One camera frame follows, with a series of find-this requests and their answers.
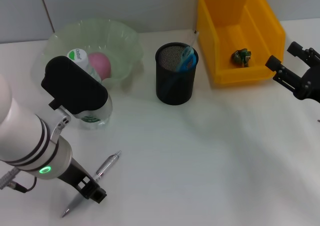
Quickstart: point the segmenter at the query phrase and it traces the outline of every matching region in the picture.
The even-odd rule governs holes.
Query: bottle cap
[[[69,59],[75,62],[81,69],[88,71],[89,59],[86,51],[80,48],[75,48],[66,55]]]

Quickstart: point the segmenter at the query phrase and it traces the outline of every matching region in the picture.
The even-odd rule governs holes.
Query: silver pen
[[[105,175],[105,173],[110,169],[119,159],[121,154],[121,150],[116,152],[115,154],[111,155],[104,161],[104,163],[100,166],[100,168],[95,172],[95,175],[93,176],[93,179],[98,183],[100,179]],[[66,207],[66,209],[63,211],[63,214],[61,215],[61,218],[69,214],[75,207],[77,207],[81,202],[85,200],[85,198],[78,193],[71,203]]]

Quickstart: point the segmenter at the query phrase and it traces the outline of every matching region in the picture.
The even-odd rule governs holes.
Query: bottle label
[[[95,122],[99,122],[101,119],[88,115],[88,116],[82,117],[81,120],[87,123],[95,123]]]

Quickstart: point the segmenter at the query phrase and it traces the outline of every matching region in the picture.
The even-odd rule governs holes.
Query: black mesh cup
[[[199,60],[194,50],[196,65],[188,71],[176,72],[181,55],[187,44],[171,42],[163,45],[155,54],[156,62],[156,95],[167,105],[181,105],[187,102],[194,87],[196,67]]]

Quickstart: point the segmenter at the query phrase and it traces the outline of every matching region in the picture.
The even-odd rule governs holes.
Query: yellow storage box
[[[283,60],[285,31],[266,0],[198,0],[197,30],[206,65],[218,86],[271,78],[271,55]],[[248,67],[232,63],[236,50],[251,51]]]

